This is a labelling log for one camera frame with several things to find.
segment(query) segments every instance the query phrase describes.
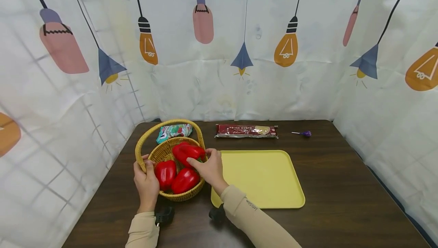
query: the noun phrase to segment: hand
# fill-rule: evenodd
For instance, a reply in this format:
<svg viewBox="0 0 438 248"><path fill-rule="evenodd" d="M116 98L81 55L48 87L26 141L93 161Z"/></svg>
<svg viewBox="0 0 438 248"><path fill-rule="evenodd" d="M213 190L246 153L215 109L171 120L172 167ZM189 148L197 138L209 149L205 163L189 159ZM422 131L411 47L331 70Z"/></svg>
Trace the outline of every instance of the hand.
<svg viewBox="0 0 438 248"><path fill-rule="evenodd" d="M205 153L208 155L207 162L200 163L193 158L187 158L187 162L198 170L199 175L221 196L225 188L228 187L222 173L222 154L214 148L208 148Z"/></svg>
<svg viewBox="0 0 438 248"><path fill-rule="evenodd" d="M153 212L158 199L160 185L154 173L155 162L148 160L149 154L142 156L146 164L146 174L138 162L134 163L134 182L140 196L140 207L137 214L142 212Z"/></svg>

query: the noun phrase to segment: basket handle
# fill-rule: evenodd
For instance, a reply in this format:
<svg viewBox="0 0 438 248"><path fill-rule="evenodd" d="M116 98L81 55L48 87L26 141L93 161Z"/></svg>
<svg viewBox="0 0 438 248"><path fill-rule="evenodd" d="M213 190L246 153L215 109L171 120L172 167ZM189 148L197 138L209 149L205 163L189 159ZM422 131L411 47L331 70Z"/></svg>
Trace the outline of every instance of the basket handle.
<svg viewBox="0 0 438 248"><path fill-rule="evenodd" d="M146 133L141 136L141 138L138 140L136 146L135 146L135 159L140 165L141 169L144 173L146 173L146 165L144 164L143 158L141 158L141 147L143 147L144 141L156 130L161 128L164 125L170 125L170 124L176 124L176 123L183 123L183 124L190 124L192 127L196 130L196 134L198 134L198 141L199 145L204 148L205 150L205 144L204 144L204 138L202 137L201 129L197 124L195 124L192 121L186 120L186 119L172 119L168 121L164 121L162 123L159 123L152 127L152 129L146 131Z"/></svg>

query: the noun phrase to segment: curtain backdrop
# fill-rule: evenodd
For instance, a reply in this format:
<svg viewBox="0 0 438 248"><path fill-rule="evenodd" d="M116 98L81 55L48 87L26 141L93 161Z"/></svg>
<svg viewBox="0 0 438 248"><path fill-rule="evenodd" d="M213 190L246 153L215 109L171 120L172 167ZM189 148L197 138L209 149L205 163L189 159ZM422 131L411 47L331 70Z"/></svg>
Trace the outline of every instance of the curtain backdrop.
<svg viewBox="0 0 438 248"><path fill-rule="evenodd" d="M155 118L334 120L438 242L437 8L0 0L0 248L61 247Z"/></svg>

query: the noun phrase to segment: long sleeve shirt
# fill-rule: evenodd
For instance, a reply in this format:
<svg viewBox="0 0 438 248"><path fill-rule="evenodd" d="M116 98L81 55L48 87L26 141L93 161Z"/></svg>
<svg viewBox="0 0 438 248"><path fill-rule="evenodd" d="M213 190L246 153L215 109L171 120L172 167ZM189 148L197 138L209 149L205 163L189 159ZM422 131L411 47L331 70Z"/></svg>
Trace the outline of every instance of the long sleeve shirt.
<svg viewBox="0 0 438 248"><path fill-rule="evenodd" d="M230 185L220 196L227 218L251 240L256 248L301 248L277 222L251 203L246 194ZM136 214L125 248L155 248L159 228L153 212Z"/></svg>

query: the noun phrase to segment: pasta package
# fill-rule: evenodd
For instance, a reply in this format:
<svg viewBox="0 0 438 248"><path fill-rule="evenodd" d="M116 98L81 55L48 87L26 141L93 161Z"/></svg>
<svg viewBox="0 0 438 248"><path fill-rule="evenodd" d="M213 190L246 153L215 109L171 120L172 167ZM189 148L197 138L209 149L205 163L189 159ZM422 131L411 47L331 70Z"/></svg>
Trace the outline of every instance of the pasta package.
<svg viewBox="0 0 438 248"><path fill-rule="evenodd" d="M216 125L216 138L277 138L277 125Z"/></svg>

